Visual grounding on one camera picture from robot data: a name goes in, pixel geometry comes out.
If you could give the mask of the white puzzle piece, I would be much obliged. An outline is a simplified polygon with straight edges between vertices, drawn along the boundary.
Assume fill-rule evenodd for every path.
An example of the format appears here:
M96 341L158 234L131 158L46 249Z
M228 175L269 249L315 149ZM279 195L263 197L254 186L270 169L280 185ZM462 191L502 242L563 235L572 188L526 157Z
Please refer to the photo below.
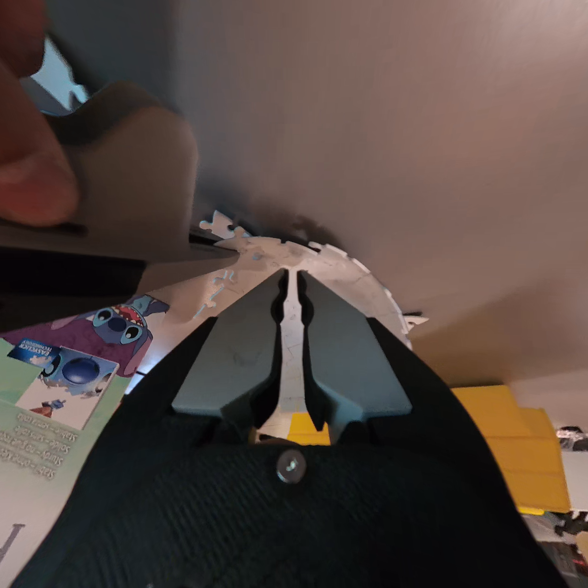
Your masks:
M210 240L251 238L252 234L219 210L214 210L210 219L202 219L193 227L193 232Z

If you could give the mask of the person's right hand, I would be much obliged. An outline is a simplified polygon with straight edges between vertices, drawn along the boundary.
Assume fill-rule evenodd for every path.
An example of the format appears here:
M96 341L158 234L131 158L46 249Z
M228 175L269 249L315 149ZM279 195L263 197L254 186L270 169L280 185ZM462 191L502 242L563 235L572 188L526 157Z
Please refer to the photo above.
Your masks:
M1 1L1 217L28 226L64 223L79 201L65 153L20 83L42 65L46 26L44 1Z

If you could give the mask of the yellow plastic bin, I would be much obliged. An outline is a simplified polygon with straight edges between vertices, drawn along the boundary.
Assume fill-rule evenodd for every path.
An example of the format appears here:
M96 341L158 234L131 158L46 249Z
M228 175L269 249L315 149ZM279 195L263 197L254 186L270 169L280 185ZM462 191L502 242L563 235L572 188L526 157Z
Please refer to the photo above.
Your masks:
M476 425L497 463L518 511L539 515L571 510L562 451L555 430L543 409L521 408L505 385L455 387L452 394ZM448 422L434 431L410 416L373 419L373 441L443 456L462 451L465 466L473 467L475 447L470 430L452 431Z

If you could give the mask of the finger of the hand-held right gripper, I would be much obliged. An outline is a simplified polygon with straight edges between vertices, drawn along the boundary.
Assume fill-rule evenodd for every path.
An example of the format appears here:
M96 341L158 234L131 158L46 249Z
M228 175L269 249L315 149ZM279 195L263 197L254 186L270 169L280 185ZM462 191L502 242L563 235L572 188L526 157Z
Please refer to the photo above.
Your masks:
M223 269L232 251L201 247L183 261L1 248L1 332L124 303Z
M1 246L147 263L230 264L239 254L190 242L198 150L190 125L149 92L115 82L76 110L41 113L77 178L69 224L1 221Z

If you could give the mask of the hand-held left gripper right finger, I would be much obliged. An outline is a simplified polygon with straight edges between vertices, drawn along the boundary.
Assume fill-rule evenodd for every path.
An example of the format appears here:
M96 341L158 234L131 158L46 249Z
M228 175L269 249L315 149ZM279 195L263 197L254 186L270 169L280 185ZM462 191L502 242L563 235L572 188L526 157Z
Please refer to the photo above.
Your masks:
M412 404L368 318L305 271L297 274L305 406L317 431L406 416Z

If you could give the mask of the partly built white puzzle ball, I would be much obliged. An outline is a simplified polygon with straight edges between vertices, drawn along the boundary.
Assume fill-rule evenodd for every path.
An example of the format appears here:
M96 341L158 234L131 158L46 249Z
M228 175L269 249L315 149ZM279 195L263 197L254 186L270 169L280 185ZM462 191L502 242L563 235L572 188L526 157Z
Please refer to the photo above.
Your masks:
M286 269L289 272L288 293L283 304L284 318L281 322L282 371L279 397L274 413L265 424L278 417L289 417L287 423L293 426L295 413L306 413L309 417L305 406L303 324L296 280L300 271L309 273L333 290L362 312L368 318L370 326L378 323L384 328L385 334L391 334L393 341L401 344L401 350L412 353L408 338L410 327L406 321L408 317L401 312L390 291L361 263L341 250L330 245L310 243L309 246L302 246L262 237L222 240L216 246L239 253L240 257L234 266L215 274L210 281L209 297L205 299L198 314L204 311L217 313L201 323L201 327L207 330L204 341L216 318L227 307L278 270Z

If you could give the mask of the printed cardboard puzzle box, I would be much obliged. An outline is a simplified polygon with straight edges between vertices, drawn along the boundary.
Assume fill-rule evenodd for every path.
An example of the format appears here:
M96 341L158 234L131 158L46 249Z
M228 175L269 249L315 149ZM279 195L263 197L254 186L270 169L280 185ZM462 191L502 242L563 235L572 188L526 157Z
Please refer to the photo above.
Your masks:
M168 311L135 295L1 333L1 587L51 530Z

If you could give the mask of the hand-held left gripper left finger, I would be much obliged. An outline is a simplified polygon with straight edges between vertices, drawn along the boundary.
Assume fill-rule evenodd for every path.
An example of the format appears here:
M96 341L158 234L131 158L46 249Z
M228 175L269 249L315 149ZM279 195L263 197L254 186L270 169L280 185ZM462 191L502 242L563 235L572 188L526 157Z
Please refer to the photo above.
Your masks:
M289 272L280 269L214 321L175 396L175 412L261 428L274 413L282 371L281 322Z

